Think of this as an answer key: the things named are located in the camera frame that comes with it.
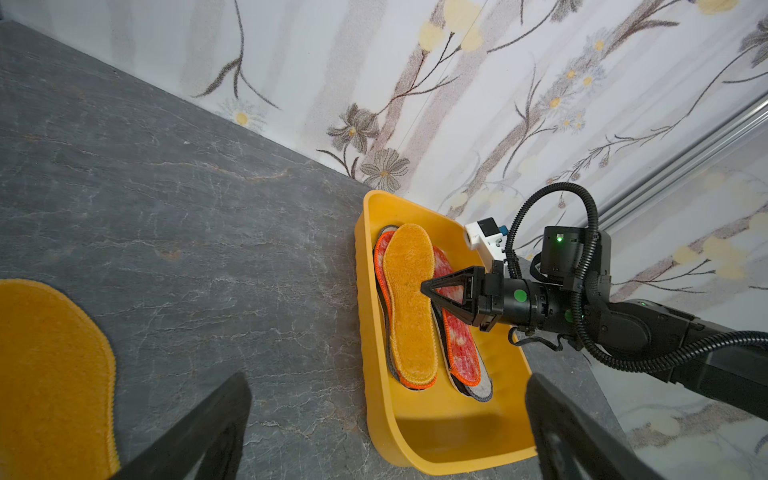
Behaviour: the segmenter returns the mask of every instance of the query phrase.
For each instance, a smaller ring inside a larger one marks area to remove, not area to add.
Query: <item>yellow flower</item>
[[[733,263],[726,263],[725,265],[716,269],[715,275],[720,278],[724,278],[725,280],[741,280],[746,276],[744,275],[744,270],[742,270],[740,266],[734,265]]]
[[[739,0],[698,0],[698,2],[696,2],[696,6],[699,7],[699,12],[705,15],[728,12],[729,10],[733,10],[738,4]]]
[[[699,254],[694,252],[688,245],[683,245],[672,253],[672,260],[678,262],[680,265],[691,263],[699,258]]]
[[[467,35],[465,35],[462,40],[462,50],[474,51],[477,50],[480,45],[482,45],[482,34],[478,28],[473,25],[472,27],[469,27]]]
[[[419,32],[419,46],[426,51],[432,51],[442,43],[444,36],[442,28],[433,23],[424,22]]]
[[[469,30],[480,14],[480,8],[480,5],[470,0],[445,0],[443,5],[445,26],[453,32]]]
[[[750,218],[750,230],[761,233],[768,233],[768,214],[757,212]]]
[[[748,254],[746,250],[735,247],[729,240],[717,237],[707,238],[702,250],[708,259],[736,264],[744,261]]]
[[[464,205],[469,200],[469,195],[467,195],[466,192],[461,192],[460,194],[456,195],[451,199],[451,207],[453,208],[459,208],[461,205]]]

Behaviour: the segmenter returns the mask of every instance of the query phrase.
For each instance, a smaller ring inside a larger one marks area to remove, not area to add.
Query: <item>insole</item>
[[[406,223],[384,253],[391,303],[390,346],[400,381],[410,388],[434,385],[437,376],[437,332],[429,298],[421,285],[435,273],[435,256],[426,230]]]
[[[0,478],[111,477],[114,355],[69,298],[0,280]]]

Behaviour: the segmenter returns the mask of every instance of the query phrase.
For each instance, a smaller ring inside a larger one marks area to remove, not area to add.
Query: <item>flower pattern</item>
[[[755,68],[768,58],[768,15],[757,22],[756,31],[753,31],[744,37],[741,41],[741,48],[739,51],[747,51],[757,47],[760,48],[758,48],[757,53],[752,60],[752,68]]]
[[[584,111],[566,111],[560,116],[558,124],[555,125],[556,131],[568,131],[572,134],[577,134],[582,131],[587,125],[584,119]]]
[[[370,110],[358,108],[357,104],[352,104],[340,118],[344,121],[343,127],[328,128],[328,135],[333,137],[331,142],[333,147],[341,151],[351,143],[358,152],[366,153],[368,151],[368,139],[379,134],[376,116]]]
[[[394,193],[400,189],[400,182],[395,177],[405,175],[410,163],[407,158],[400,158],[394,148],[379,150],[373,155],[373,163],[360,165],[360,170],[368,175],[363,183]]]
[[[216,113],[257,133],[261,132],[261,127],[264,125],[264,120],[257,113],[256,107],[246,101],[228,98],[219,104],[219,111]]]
[[[584,4],[584,0],[558,0],[552,11],[551,20],[562,22],[565,17],[575,13]]]
[[[699,12],[705,15],[716,15],[733,10],[739,0],[695,0]]]

